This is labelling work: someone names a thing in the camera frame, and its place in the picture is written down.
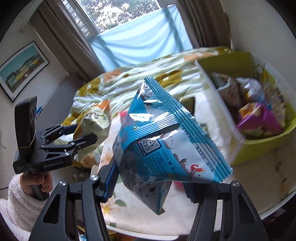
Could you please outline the person's left hand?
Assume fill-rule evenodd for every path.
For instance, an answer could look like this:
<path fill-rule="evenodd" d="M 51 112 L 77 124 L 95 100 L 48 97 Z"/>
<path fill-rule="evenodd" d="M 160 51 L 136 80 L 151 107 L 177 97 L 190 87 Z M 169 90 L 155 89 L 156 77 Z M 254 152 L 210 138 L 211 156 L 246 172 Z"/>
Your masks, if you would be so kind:
<path fill-rule="evenodd" d="M 53 189 L 52 175 L 49 172 L 46 177 L 41 175 L 22 173 L 20 176 L 20 185 L 22 190 L 30 196 L 33 196 L 33 185 L 42 185 L 41 190 L 50 193 Z"/>

